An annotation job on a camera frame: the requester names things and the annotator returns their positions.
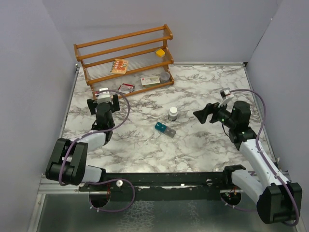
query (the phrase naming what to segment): screw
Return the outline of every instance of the screw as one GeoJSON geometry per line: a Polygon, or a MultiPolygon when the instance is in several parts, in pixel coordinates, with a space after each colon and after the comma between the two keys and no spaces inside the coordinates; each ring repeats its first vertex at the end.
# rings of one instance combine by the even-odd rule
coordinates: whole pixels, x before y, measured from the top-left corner
{"type": "Polygon", "coordinates": [[[211,179],[207,179],[207,180],[206,180],[206,184],[207,184],[208,186],[211,186],[211,185],[212,185],[212,180],[211,180],[211,179]]]}

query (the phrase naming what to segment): book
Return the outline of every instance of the book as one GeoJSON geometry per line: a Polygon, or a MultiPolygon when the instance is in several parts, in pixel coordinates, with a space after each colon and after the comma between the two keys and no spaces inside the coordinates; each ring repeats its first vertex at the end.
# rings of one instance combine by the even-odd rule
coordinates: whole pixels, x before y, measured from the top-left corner
{"type": "Polygon", "coordinates": [[[125,59],[115,59],[112,64],[111,73],[125,74],[128,63],[129,62],[125,59]]]}

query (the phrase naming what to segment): marble surface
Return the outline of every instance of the marble surface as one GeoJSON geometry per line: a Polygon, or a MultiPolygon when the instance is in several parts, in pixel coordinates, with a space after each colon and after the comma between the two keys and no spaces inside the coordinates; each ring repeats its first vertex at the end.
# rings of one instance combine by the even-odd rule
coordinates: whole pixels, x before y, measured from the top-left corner
{"type": "MultiPolygon", "coordinates": [[[[101,87],[117,89],[121,83],[135,84],[139,89],[140,78],[161,73],[163,69],[141,72],[104,82],[101,87]]],[[[89,152],[87,164],[105,168],[108,172],[212,172],[222,171],[227,165],[242,164],[252,170],[245,157],[236,150],[224,134],[221,124],[203,125],[193,112],[203,109],[207,103],[221,100],[222,88],[249,88],[244,68],[239,66],[176,66],[170,71],[175,85],[167,86],[128,97],[131,112],[127,122],[114,131],[111,141],[96,151],[89,152]],[[175,106],[178,119],[168,120],[168,110],[175,106]],[[162,122],[176,130],[174,138],[158,132],[154,126],[162,122]]],[[[95,116],[91,116],[86,100],[92,94],[80,69],[68,113],[63,137],[74,138],[88,132],[95,116]]],[[[253,97],[249,93],[236,94],[233,101],[251,103],[250,126],[257,132],[260,119],[253,97]]],[[[115,124],[119,124],[127,112],[120,100],[121,111],[115,112],[115,124]]],[[[261,142],[265,151],[269,148],[264,134],[261,142]]]]}

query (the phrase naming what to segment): small box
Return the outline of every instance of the small box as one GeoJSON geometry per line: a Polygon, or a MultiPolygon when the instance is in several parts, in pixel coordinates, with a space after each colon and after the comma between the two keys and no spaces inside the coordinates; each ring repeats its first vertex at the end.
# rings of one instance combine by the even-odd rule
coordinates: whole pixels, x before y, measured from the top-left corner
{"type": "Polygon", "coordinates": [[[134,85],[122,83],[122,85],[119,86],[118,91],[127,94],[133,92],[134,88],[135,88],[134,85]]]}
{"type": "Polygon", "coordinates": [[[158,57],[163,57],[165,56],[165,52],[162,50],[162,49],[158,49],[155,51],[155,54],[158,56],[158,57]]]}
{"type": "Polygon", "coordinates": [[[122,91],[133,92],[134,91],[134,85],[122,83],[122,85],[120,86],[120,89],[122,91]]]}
{"type": "Polygon", "coordinates": [[[141,85],[143,86],[143,88],[156,86],[160,84],[159,76],[142,77],[140,81],[141,81],[141,85]]]}

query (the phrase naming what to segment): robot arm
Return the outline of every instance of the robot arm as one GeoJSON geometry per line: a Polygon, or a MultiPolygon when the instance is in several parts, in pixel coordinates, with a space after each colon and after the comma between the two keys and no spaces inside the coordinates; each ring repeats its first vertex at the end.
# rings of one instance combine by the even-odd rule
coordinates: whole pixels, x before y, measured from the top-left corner
{"type": "Polygon", "coordinates": [[[253,178],[242,165],[225,167],[225,182],[240,187],[256,203],[257,212],[266,224],[295,220],[296,213],[292,201],[278,177],[287,185],[298,211],[300,211],[302,189],[298,183],[291,183],[274,165],[271,159],[261,156],[256,147],[255,132],[249,127],[251,116],[250,105],[244,101],[236,101],[232,112],[226,110],[227,103],[233,98],[229,90],[220,91],[221,103],[208,103],[203,110],[193,114],[201,124],[206,122],[207,116],[212,114],[210,123],[221,122],[229,128],[229,139],[249,161],[256,172],[259,181],[253,178]]]}
{"type": "MultiPolygon", "coordinates": [[[[113,99],[110,94],[103,92],[99,94],[97,100],[88,99],[87,104],[92,115],[96,115],[96,121],[91,127],[91,131],[101,131],[111,129],[115,126],[112,114],[119,111],[118,95],[113,99]]],[[[98,182],[102,170],[97,167],[86,166],[87,153],[106,145],[112,137],[112,131],[105,133],[93,133],[80,141],[72,148],[63,171],[62,179],[66,184],[79,185],[82,182],[98,182]]],[[[60,138],[56,141],[54,150],[46,168],[46,178],[58,180],[60,168],[64,156],[74,139],[60,138]]]]}

